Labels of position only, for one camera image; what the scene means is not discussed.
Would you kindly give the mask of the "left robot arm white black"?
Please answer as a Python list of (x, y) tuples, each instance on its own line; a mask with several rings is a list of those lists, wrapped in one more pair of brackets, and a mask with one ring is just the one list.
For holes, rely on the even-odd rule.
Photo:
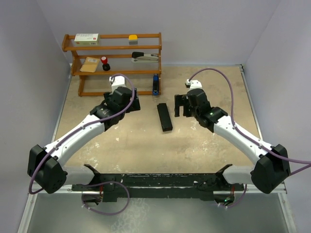
[(69, 167), (67, 161), (91, 139), (118, 124), (126, 113), (139, 110), (137, 90), (121, 86), (105, 93), (102, 103), (67, 134), (44, 147), (35, 145), (31, 148), (28, 175), (49, 194), (70, 184), (83, 184), (88, 190), (97, 189), (100, 178), (95, 175), (94, 168), (87, 165)]

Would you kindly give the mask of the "black glasses case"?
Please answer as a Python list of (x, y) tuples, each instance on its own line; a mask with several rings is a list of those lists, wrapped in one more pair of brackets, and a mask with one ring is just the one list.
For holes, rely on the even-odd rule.
[(169, 110), (166, 103), (159, 103), (157, 105), (158, 115), (161, 123), (161, 128), (163, 132), (168, 132), (173, 130), (172, 121), (170, 118)]

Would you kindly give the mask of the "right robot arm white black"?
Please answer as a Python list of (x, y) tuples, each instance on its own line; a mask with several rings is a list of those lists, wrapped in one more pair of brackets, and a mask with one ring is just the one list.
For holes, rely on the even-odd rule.
[(226, 111), (210, 105), (202, 89), (175, 95), (175, 117), (180, 115), (180, 107), (183, 107), (183, 116), (194, 117), (200, 126), (226, 139), (252, 162), (252, 166), (230, 165), (225, 168), (216, 178), (221, 190), (227, 190), (236, 183), (253, 184), (261, 192), (269, 194), (289, 176), (287, 150), (281, 144), (273, 146), (239, 127)]

